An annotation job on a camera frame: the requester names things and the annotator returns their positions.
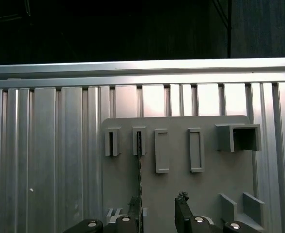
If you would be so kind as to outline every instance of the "dark background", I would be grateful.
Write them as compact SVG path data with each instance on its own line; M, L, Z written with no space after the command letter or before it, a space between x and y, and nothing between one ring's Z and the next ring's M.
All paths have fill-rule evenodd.
M227 0L220 1L227 13ZM0 0L0 64L227 57L211 0ZM285 0L233 0L232 58L285 57Z

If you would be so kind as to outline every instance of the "gray plastic board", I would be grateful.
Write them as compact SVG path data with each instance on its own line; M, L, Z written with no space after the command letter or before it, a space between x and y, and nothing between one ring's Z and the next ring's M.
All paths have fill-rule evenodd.
M219 193L235 201L238 211L242 211L243 192L253 195L252 153L248 150L218 151L216 124L243 125L249 124L249 120L246 116L105 120L102 124L104 214L108 208L123 208L127 212L131 197L138 194L133 127L145 127L146 155L141 157L142 206L149 208L149 226L144 229L145 233L176 232L174 199L180 191L188 192L188 205L194 215L207 216L217 225L222 223ZM109 150L109 143L105 143L107 132L116 129L118 155L105 156ZM189 129L194 129L191 136ZM203 148L200 147L201 136ZM194 144L191 151L190 141ZM201 165L200 155L203 155L203 170L191 170L193 166L199 168Z

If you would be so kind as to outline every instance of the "rectangular slot holder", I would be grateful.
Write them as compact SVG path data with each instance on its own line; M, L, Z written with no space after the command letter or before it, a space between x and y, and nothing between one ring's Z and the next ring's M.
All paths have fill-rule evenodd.
M201 128L188 128L190 172L204 172L204 140Z
M133 155L137 156L137 132L141 132L142 155L146 155L146 127L133 127Z
M167 144L166 144L168 140L166 137L168 137L167 129L154 130L157 174L163 174L169 172L169 154L167 153Z
M120 128L108 128L105 130L105 156L117 156L120 154Z

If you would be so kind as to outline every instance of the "horizontal metal beam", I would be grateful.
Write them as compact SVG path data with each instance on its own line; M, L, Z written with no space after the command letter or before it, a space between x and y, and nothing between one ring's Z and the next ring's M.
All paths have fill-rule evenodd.
M8 79L0 80L0 89L39 88L67 86L115 86L145 84L198 84L198 83L277 83L285 82L283 73L233 73L233 74L188 74L188 75L145 75L108 76L91 78L46 78L46 79Z
M110 75L280 72L285 58L214 59L0 65L0 79L64 78Z

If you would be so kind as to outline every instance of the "bolt head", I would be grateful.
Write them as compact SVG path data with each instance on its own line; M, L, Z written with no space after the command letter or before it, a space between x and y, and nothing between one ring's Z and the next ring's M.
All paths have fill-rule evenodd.
M90 222L88 226L89 226L89 227L94 227L94 226L96 226L96 225L97 225L96 222Z
M122 219L122 221L123 221L123 222L128 222L128 221L130 221L130 218L129 218L129 217L124 217L124 218Z
M240 229L240 226L237 223L231 223L230 227L232 227L233 229L236 229L236 230Z
M204 219L202 219L201 217L196 217L194 220L198 223L204 222Z

